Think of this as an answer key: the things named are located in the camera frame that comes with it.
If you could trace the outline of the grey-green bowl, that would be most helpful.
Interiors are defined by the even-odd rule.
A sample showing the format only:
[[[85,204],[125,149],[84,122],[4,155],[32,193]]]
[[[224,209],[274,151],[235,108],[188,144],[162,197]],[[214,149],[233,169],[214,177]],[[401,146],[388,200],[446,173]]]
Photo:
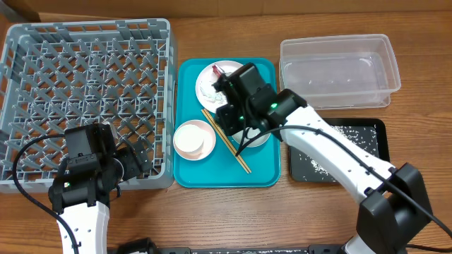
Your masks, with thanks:
[[[260,133],[260,130],[257,128],[247,128],[246,130],[247,130],[247,133],[246,133],[246,137],[244,138],[244,141],[243,141],[244,144],[246,144],[251,138],[256,137]],[[244,133],[244,131],[235,133],[232,136],[232,139],[236,143],[240,143],[242,141],[243,133]],[[267,134],[261,136],[260,138],[256,139],[252,143],[250,143],[249,147],[258,147],[258,146],[264,144],[269,139],[269,137],[270,137],[270,133],[267,133]]]

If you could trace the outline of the white paper cup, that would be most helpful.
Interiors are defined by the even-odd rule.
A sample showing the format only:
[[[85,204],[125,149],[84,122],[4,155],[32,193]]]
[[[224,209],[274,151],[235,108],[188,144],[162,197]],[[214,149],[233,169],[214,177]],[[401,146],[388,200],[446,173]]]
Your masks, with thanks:
[[[181,152],[197,155],[204,144],[203,132],[193,124],[181,126],[174,134],[174,144]]]

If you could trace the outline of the pink bowl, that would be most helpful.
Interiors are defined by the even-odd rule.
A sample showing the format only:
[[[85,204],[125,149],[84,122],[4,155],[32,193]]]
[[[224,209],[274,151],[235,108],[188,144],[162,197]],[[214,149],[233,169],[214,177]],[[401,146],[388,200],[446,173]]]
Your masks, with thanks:
[[[190,155],[190,154],[181,152],[175,146],[175,144],[174,144],[174,137],[173,137],[173,145],[174,145],[174,148],[175,148],[177,154],[179,156],[183,157],[184,159],[187,159],[187,160],[190,160],[190,161],[198,161],[198,160],[201,160],[201,159],[205,159],[213,151],[213,149],[215,147],[216,134],[215,134],[215,131],[213,130],[213,127],[209,123],[206,123],[205,121],[202,121],[202,120],[186,121],[181,126],[184,126],[184,125],[187,125],[187,124],[196,125],[202,130],[203,137],[204,137],[204,144],[203,144],[202,150],[201,150],[201,152],[199,154],[197,154],[197,155]]]

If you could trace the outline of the white rice pile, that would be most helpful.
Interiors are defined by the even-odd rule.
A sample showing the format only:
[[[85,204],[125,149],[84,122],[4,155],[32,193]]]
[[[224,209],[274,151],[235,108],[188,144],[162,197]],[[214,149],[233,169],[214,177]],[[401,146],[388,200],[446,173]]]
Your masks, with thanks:
[[[381,158],[375,127],[334,126],[333,128],[363,150]],[[290,148],[290,173],[296,181],[335,182],[335,179],[318,162],[293,147]]]

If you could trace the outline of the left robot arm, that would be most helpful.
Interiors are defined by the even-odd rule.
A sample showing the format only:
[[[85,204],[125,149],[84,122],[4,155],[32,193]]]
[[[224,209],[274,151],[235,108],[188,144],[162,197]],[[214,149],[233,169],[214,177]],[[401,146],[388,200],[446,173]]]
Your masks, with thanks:
[[[106,253],[109,193],[152,168],[145,142],[127,145],[111,155],[74,157],[61,164],[49,199],[69,229],[58,223],[64,253],[73,252],[73,234],[79,253]]]

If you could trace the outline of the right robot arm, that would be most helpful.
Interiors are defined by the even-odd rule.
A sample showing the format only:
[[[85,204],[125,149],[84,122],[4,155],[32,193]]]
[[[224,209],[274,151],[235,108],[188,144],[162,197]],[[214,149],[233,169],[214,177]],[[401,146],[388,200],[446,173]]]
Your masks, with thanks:
[[[222,76],[214,83],[227,105],[215,120],[227,135],[246,127],[272,133],[311,157],[359,205],[357,235],[342,253],[406,253],[430,223],[432,208],[421,173],[411,164],[395,168],[371,155],[326,123],[291,90],[276,92],[260,77]]]

